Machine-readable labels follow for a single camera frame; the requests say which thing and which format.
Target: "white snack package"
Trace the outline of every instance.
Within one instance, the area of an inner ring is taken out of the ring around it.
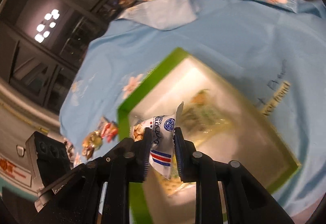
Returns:
[[[151,166],[169,179],[172,170],[172,157],[174,154],[173,131],[177,120],[182,113],[184,103],[182,102],[175,114],[160,115],[147,119],[131,129],[131,136],[134,141],[141,140],[146,127],[152,129],[152,147],[149,156]]]

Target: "snack bag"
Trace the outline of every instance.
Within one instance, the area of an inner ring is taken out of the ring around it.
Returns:
[[[179,126],[185,140],[192,141],[196,148],[231,124],[210,102],[207,90],[201,90],[191,99],[180,117]]]
[[[142,140],[146,127],[152,129],[152,147],[149,156],[151,166],[169,179],[172,170],[172,156],[174,154],[173,131],[176,121],[182,113],[183,102],[173,115],[160,115],[145,120],[131,129],[134,141]]]

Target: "ceiling light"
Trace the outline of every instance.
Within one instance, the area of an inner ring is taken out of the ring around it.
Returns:
[[[54,14],[56,14],[56,13],[59,13],[59,10],[57,10],[57,9],[53,9],[52,12],[51,12],[52,15],[54,15]]]
[[[39,24],[39,25],[37,26],[36,30],[37,30],[38,32],[42,32],[43,29],[44,29],[44,27],[45,27],[45,25],[43,25],[43,24]]]
[[[50,20],[51,17],[52,17],[52,14],[47,13],[47,14],[44,16],[44,19],[45,19],[45,20]]]
[[[58,13],[54,13],[54,14],[53,14],[53,18],[54,18],[54,19],[58,19],[59,16],[60,16],[60,15],[59,15]]]
[[[39,42],[39,43],[42,43],[42,41],[44,40],[44,37],[41,36],[40,34],[37,34],[34,39]]]
[[[49,34],[50,34],[50,31],[45,31],[45,32],[43,33],[43,36],[44,36],[44,37],[48,37]]]

